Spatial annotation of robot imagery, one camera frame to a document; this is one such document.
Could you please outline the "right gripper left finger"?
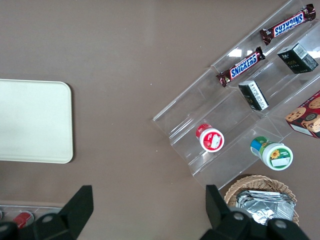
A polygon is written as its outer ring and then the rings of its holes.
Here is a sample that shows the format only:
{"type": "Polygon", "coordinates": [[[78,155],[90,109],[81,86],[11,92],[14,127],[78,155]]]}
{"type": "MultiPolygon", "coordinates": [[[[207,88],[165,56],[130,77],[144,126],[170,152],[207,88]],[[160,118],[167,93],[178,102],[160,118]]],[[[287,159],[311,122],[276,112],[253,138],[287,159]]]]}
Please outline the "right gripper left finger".
{"type": "Polygon", "coordinates": [[[58,213],[48,213],[32,225],[36,240],[76,240],[94,210],[93,188],[82,186],[58,213]]]}

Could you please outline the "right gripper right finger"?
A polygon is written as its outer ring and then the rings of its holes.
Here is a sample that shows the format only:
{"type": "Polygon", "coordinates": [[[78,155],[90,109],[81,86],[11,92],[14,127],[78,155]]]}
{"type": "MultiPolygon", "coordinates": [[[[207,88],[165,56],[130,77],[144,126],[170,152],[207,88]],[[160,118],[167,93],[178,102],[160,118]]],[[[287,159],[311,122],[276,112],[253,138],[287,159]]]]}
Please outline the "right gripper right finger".
{"type": "Polygon", "coordinates": [[[205,189],[205,209],[211,229],[202,240],[264,240],[265,230],[258,227],[246,214],[231,211],[216,185],[205,189]]]}

